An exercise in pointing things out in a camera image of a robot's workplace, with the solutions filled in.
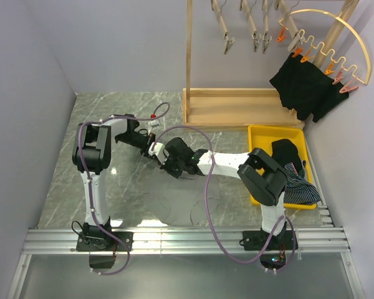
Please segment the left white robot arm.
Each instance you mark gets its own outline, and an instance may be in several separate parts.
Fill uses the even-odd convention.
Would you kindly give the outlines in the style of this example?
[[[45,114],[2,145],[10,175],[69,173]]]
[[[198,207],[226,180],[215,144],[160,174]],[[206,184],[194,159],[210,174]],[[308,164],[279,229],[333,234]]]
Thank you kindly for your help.
[[[72,162],[83,181],[86,205],[79,239],[95,250],[108,250],[117,243],[112,233],[105,191],[113,141],[133,146],[140,150],[142,156],[147,157],[148,149],[155,141],[155,134],[140,128],[140,122],[132,114],[112,115],[104,120],[78,126]]]

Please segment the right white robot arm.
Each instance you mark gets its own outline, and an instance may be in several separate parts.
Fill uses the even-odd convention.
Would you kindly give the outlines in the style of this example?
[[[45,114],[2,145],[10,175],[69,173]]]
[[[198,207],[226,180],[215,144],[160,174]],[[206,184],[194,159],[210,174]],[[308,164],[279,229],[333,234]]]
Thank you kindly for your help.
[[[256,246],[267,250],[282,248],[286,231],[284,196],[287,175],[281,166],[263,149],[250,153],[215,153],[207,149],[192,150],[181,138],[167,144],[155,143],[148,151],[168,174],[179,178],[183,172],[190,175],[210,174],[240,179],[250,195],[260,204],[261,231],[249,239],[246,249]]]

